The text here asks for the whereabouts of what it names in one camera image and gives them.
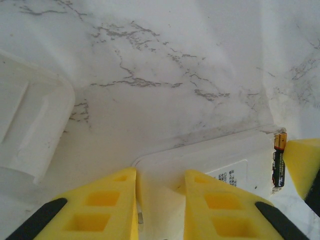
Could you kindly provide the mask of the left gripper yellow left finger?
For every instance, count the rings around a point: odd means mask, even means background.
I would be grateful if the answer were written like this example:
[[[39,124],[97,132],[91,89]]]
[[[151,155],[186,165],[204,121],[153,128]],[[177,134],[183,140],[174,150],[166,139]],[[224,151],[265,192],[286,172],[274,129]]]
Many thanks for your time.
[[[137,240],[136,176],[129,167],[42,205],[8,240]]]

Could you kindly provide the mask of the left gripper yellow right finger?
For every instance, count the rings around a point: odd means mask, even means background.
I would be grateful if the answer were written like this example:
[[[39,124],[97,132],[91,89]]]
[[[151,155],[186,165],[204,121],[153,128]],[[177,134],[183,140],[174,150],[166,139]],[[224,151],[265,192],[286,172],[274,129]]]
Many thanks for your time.
[[[268,200],[197,170],[185,172],[185,240],[306,240]]]

